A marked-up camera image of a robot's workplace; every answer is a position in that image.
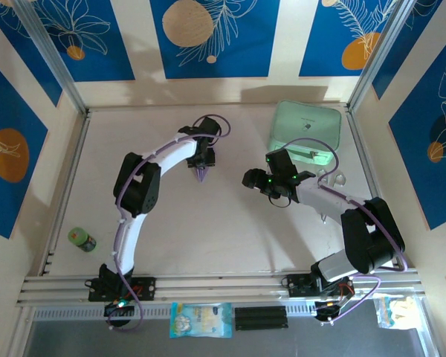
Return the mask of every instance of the snack package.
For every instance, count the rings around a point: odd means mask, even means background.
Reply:
[[[217,337],[233,334],[230,303],[173,303],[170,312],[170,338]]]
[[[421,326],[419,311],[412,297],[381,296],[373,303],[382,329],[415,329]]]

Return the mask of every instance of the red wire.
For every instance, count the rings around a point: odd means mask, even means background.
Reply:
[[[136,290],[138,290],[138,292],[136,293],[136,295],[137,296],[139,296],[139,294],[142,292],[142,290],[143,290],[143,286],[134,286],[133,288],[132,288],[132,291],[133,292],[135,292]],[[126,296],[124,296],[124,299],[127,299],[129,296],[130,296],[130,292],[128,292],[127,293],[127,295]]]
[[[341,284],[339,284],[339,286],[345,286],[348,290],[350,290],[350,292],[353,294],[353,295],[355,295],[355,291],[354,291],[354,289],[349,285],[349,284],[347,284],[347,283],[341,283]]]

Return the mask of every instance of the gray floor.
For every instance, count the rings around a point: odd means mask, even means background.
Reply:
[[[333,327],[292,318],[283,330],[234,332],[233,338],[169,338],[169,321],[146,321],[141,332],[117,333],[102,321],[38,322],[27,357],[68,356],[423,356],[415,330],[380,329],[367,301]]]

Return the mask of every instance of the blue snack bag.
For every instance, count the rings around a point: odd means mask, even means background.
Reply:
[[[230,338],[232,334],[230,303],[172,303],[170,338]]]

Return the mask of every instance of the white table surface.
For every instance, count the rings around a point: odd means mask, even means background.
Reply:
[[[112,189],[124,156],[148,152],[177,130],[207,113],[232,125],[216,145],[216,166],[204,183],[186,162],[161,180],[155,209],[140,232],[135,274],[225,274],[307,270],[343,248],[340,226],[323,224],[313,208],[293,203],[281,209],[241,183],[249,169],[265,169],[265,153],[275,105],[174,106],[94,112],[69,197],[50,275],[97,275],[112,250],[119,213]],[[369,197],[365,175],[343,113],[340,170],[344,190]],[[327,167],[329,170],[334,161]],[[318,166],[297,164],[301,170]],[[83,227],[97,241],[85,253],[67,233]]]

